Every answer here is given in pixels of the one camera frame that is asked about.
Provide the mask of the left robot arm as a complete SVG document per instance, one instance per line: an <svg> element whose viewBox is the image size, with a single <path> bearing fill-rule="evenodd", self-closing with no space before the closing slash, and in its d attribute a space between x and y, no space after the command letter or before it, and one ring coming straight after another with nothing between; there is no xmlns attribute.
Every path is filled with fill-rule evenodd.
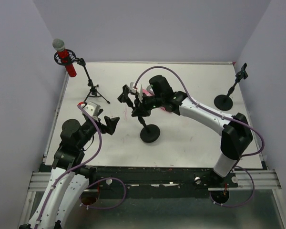
<svg viewBox="0 0 286 229"><path fill-rule="evenodd" d="M102 109L81 104L86 119L80 124L69 119L62 124L61 142L54 154L50 179L42 199L31 219L21 229L62 229L82 192L93 178L94 168L85 167L84 146L95 134L113 135L119 117L105 116L102 124L98 115Z"/></svg>

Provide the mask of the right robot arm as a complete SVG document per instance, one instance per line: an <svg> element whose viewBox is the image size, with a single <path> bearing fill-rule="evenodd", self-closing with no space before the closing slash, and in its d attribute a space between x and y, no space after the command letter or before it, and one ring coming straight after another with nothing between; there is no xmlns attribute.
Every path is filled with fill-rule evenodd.
<svg viewBox="0 0 286 229"><path fill-rule="evenodd" d="M167 79L161 75L152 77L149 84L153 90L152 96L144 95L141 87L135 83L130 84L130 93L135 95L132 115L147 117L152 109L163 107L168 112L191 118L214 130L221 137L221 155L213 171L219 177L226 177L253 141L246 116L242 113L226 114L199 105L185 92L173 91Z"/></svg>

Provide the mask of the red glitter microphone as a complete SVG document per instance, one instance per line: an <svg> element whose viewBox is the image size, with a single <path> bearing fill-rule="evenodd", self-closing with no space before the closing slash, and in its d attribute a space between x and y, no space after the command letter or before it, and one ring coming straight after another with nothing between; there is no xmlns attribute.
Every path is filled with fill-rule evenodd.
<svg viewBox="0 0 286 229"><path fill-rule="evenodd" d="M69 51L65 48L64 41L61 39L54 39L52 46L56 50L54 56L56 63L64 66L70 77L75 77L77 73L72 64L72 59L70 57Z"/></svg>

